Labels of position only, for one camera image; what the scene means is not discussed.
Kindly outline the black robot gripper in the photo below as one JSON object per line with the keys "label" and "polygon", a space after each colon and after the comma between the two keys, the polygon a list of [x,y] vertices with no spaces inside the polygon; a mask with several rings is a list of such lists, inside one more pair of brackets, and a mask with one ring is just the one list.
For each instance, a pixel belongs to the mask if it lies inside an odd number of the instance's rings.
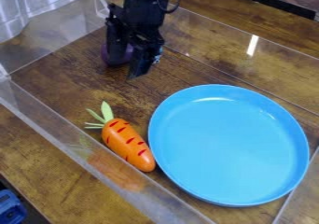
{"label": "black robot gripper", "polygon": [[[151,66],[160,61],[164,40],[160,27],[168,0],[124,0],[123,7],[108,5],[109,15],[105,19],[105,44],[109,48],[131,44],[133,51],[129,60],[128,78],[143,76]],[[128,41],[129,34],[140,35]]]}

